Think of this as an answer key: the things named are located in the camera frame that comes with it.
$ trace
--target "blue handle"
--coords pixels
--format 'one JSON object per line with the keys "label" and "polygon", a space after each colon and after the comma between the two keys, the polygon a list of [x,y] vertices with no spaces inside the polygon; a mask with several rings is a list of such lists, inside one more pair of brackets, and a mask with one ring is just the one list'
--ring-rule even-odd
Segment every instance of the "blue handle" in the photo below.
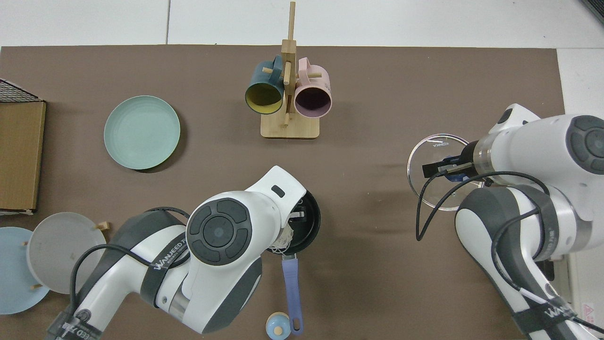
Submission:
{"label": "blue handle", "polygon": [[289,325],[294,335],[301,335],[304,330],[304,322],[302,321],[300,287],[298,286],[298,259],[283,260],[281,266],[285,277],[285,291],[288,296]]}

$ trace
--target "light blue plate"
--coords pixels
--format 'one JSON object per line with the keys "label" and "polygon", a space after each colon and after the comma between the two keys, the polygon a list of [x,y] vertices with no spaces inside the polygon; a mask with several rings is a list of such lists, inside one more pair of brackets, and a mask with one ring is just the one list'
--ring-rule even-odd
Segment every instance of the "light blue plate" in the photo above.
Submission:
{"label": "light blue plate", "polygon": [[40,302],[48,288],[30,289],[38,282],[27,266],[31,231],[17,227],[0,228],[0,315],[23,312]]}
{"label": "light blue plate", "polygon": [[107,152],[120,165],[149,169],[168,159],[181,136],[176,111],[153,96],[126,99],[107,118]]}

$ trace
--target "wooden base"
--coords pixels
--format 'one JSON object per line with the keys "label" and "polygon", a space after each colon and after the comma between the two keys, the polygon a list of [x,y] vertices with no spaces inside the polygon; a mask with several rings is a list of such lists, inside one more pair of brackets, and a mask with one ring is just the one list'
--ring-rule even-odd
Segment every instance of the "wooden base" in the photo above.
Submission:
{"label": "wooden base", "polygon": [[273,114],[260,118],[260,134],[264,138],[314,139],[319,137],[319,118],[311,119],[298,113],[290,113],[285,126],[285,105]]}

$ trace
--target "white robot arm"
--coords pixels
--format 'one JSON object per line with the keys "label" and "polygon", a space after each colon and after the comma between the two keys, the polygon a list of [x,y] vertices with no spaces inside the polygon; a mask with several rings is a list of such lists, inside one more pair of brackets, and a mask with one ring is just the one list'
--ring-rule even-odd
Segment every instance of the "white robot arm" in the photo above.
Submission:
{"label": "white robot arm", "polygon": [[97,340],[132,292],[198,333],[228,326],[260,281],[260,254],[306,193],[275,166],[245,191],[200,204],[186,227],[166,211],[131,218],[45,339]]}
{"label": "white robot arm", "polygon": [[596,339],[577,323],[581,320],[534,261],[604,241],[604,120],[539,119],[514,104],[487,136],[467,145],[458,164],[467,162],[472,167],[464,173],[470,177],[520,172],[549,190],[544,193],[526,178],[494,175],[501,186],[472,191],[455,216],[461,243],[489,276],[516,325],[532,340]]}

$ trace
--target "wooden mug rack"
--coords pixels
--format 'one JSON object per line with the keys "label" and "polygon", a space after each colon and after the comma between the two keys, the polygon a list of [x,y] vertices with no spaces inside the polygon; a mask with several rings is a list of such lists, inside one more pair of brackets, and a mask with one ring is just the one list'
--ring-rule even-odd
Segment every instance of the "wooden mug rack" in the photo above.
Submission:
{"label": "wooden mug rack", "polygon": [[[260,135],[264,138],[314,139],[319,136],[319,119],[311,119],[297,114],[294,107],[296,90],[296,41],[294,40],[294,16],[296,3],[289,3],[288,38],[281,42],[281,58],[283,60],[283,105],[273,114],[263,114],[260,117]],[[262,71],[272,73],[272,69]],[[320,73],[312,73],[309,77],[321,77]]]}

